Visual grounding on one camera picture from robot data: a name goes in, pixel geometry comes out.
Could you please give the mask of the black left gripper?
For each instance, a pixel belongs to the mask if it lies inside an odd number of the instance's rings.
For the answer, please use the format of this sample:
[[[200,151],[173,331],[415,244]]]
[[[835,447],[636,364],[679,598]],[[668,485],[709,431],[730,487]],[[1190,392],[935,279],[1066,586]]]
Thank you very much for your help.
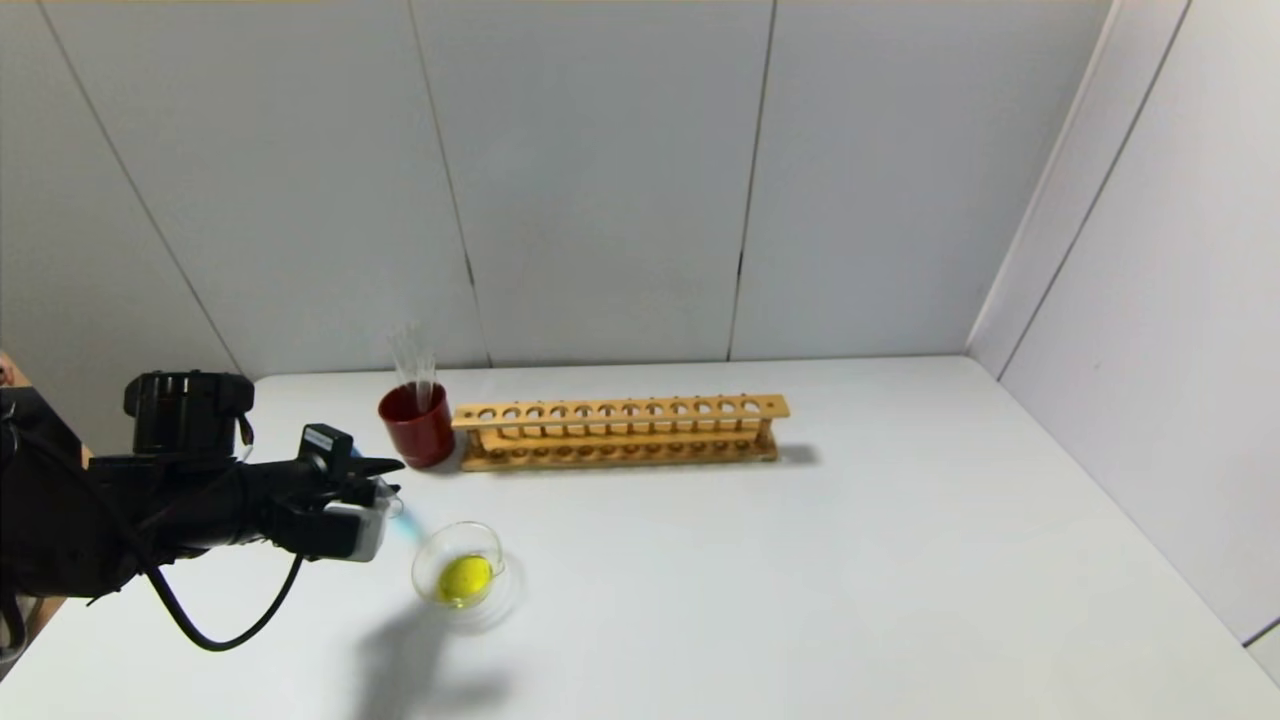
[[[371,479],[379,495],[398,495],[401,486],[383,477],[406,469],[401,460],[352,457],[352,437],[328,424],[303,428],[297,457],[243,465],[243,497],[248,501],[332,501],[353,479]]]

